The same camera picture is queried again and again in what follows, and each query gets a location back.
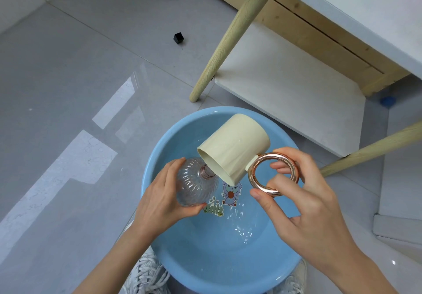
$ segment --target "cream mug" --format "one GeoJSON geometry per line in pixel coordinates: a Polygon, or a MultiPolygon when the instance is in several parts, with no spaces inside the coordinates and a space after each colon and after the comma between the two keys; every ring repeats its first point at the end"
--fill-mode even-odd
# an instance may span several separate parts
{"type": "Polygon", "coordinates": [[[290,179],[299,180],[299,171],[294,161],[280,153],[266,153],[270,138],[254,119],[244,114],[235,114],[197,149],[208,167],[225,183],[237,185],[248,173],[249,181],[271,196],[280,196],[277,190],[261,185],[255,176],[256,168],[266,160],[283,161],[291,170],[290,179]]]}

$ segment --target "fingernail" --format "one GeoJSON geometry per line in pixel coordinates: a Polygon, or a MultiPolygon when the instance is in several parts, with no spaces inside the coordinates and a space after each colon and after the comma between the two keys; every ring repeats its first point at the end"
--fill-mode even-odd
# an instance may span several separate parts
{"type": "Polygon", "coordinates": [[[254,199],[256,199],[257,201],[261,198],[261,195],[258,193],[257,190],[251,190],[251,195],[254,199]]]}

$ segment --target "rose gold metal ring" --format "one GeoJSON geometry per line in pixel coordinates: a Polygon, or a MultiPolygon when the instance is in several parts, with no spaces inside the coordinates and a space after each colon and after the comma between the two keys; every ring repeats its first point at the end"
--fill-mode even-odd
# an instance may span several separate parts
{"type": "Polygon", "coordinates": [[[272,197],[281,196],[282,194],[279,191],[273,190],[272,188],[267,188],[261,185],[256,179],[256,175],[255,175],[256,168],[263,161],[267,161],[267,160],[277,160],[277,161],[282,161],[286,163],[288,167],[290,168],[290,173],[291,173],[290,179],[295,183],[299,181],[298,167],[296,166],[296,163],[292,159],[288,158],[286,155],[272,152],[272,153],[266,153],[266,154],[262,154],[258,156],[255,162],[253,162],[250,168],[248,169],[248,178],[249,178],[249,181],[251,182],[251,185],[254,188],[260,189],[261,191],[267,193],[268,195],[272,197]]]}

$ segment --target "bottle neck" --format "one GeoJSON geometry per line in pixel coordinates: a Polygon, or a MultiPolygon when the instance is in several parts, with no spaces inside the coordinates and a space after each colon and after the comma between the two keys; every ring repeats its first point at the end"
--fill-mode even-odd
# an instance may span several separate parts
{"type": "Polygon", "coordinates": [[[205,164],[199,169],[198,175],[203,179],[212,179],[215,173],[205,164]]]}

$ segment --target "person's left hand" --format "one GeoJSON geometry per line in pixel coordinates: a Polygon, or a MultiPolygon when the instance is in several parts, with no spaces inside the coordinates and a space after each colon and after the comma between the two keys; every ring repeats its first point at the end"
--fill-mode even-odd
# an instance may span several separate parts
{"type": "Polygon", "coordinates": [[[206,206],[204,203],[184,207],[177,202],[176,176],[185,160],[183,157],[168,162],[157,174],[139,202],[131,228],[153,240],[177,221],[199,214],[206,206]]]}

